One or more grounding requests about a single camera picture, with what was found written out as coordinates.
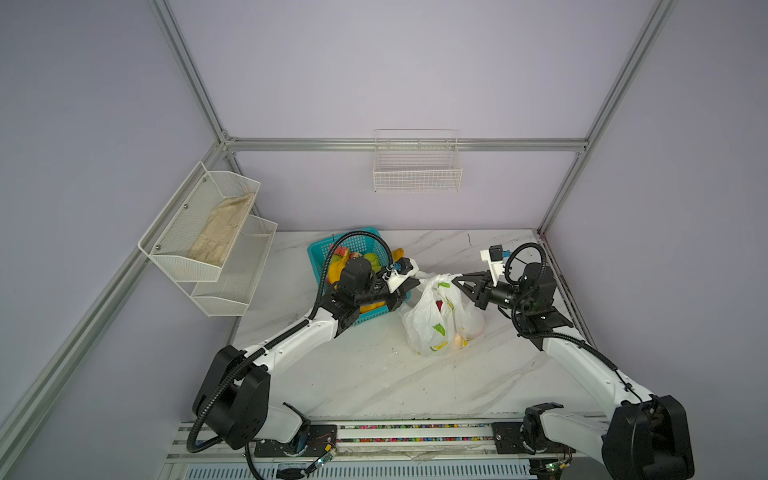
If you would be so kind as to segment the white plastic bag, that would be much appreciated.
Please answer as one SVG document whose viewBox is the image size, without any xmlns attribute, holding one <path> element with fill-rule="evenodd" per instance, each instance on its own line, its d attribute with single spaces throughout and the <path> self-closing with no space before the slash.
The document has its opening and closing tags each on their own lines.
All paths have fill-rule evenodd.
<svg viewBox="0 0 768 480">
<path fill-rule="evenodd" d="M 423 357 L 467 347 L 485 329 L 482 313 L 453 284 L 454 274 L 418 274 L 418 298 L 401 315 L 409 346 Z"/>
</svg>

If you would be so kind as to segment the orange fake pear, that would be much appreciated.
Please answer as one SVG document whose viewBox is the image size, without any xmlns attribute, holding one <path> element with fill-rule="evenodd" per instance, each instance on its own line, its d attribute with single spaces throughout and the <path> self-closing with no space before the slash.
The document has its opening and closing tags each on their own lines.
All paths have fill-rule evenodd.
<svg viewBox="0 0 768 480">
<path fill-rule="evenodd" d="M 396 263 L 405 256 L 405 250 L 403 248 L 397 248 L 392 252 L 393 262 Z"/>
</svg>

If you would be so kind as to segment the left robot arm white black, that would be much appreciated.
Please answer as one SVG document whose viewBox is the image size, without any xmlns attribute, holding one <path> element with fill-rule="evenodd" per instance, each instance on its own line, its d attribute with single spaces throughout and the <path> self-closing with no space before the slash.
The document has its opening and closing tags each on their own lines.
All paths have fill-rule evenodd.
<svg viewBox="0 0 768 480">
<path fill-rule="evenodd" d="M 348 255 L 336 280 L 330 280 L 332 256 L 342 244 L 365 237 L 378 244 L 385 260 L 379 268 L 365 256 Z M 186 450 L 197 454 L 219 444 L 247 450 L 264 440 L 303 452 L 309 441 L 310 420 L 288 403 L 271 400 L 271 382 L 315 348 L 353 326 L 365 306 L 383 303 L 397 310 L 420 281 L 415 260 L 395 258 L 377 234 L 353 230 L 341 235 L 328 250 L 318 289 L 309 312 L 265 341 L 246 349 L 227 345 L 219 350 L 193 402 L 195 420 Z"/>
</svg>

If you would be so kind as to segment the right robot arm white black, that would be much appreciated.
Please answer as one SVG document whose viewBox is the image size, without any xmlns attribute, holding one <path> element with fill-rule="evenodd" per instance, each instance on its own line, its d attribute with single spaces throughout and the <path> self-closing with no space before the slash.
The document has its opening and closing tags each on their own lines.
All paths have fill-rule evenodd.
<svg viewBox="0 0 768 480">
<path fill-rule="evenodd" d="M 605 422 L 569 413 L 557 402 L 528 407 L 520 437 L 530 454 L 562 446 L 600 462 L 614 479 L 690 479 L 695 473 L 687 414 L 671 395 L 633 381 L 592 346 L 554 305 L 557 280 L 541 245 L 482 251 L 487 270 L 453 284 L 484 310 L 511 321 L 519 337 L 559 363 L 591 396 Z"/>
</svg>

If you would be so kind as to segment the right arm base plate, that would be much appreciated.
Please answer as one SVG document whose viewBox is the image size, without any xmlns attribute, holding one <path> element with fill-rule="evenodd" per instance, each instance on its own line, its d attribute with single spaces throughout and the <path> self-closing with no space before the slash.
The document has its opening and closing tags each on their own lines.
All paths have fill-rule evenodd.
<svg viewBox="0 0 768 480">
<path fill-rule="evenodd" d="M 494 422 L 492 436 L 498 454 L 567 454 L 569 448 L 556 443 L 543 434 L 537 426 L 527 426 L 522 421 Z"/>
</svg>

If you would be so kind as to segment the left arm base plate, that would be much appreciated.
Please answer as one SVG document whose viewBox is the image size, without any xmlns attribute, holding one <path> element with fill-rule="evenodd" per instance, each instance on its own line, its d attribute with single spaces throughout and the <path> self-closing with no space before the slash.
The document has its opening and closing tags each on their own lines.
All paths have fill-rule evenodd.
<svg viewBox="0 0 768 480">
<path fill-rule="evenodd" d="M 251 443 L 251 451 L 257 458 L 319 457 L 327 445 L 337 441 L 338 426 L 335 424 L 312 424 L 304 443 L 298 447 L 275 440 L 256 439 Z"/>
</svg>

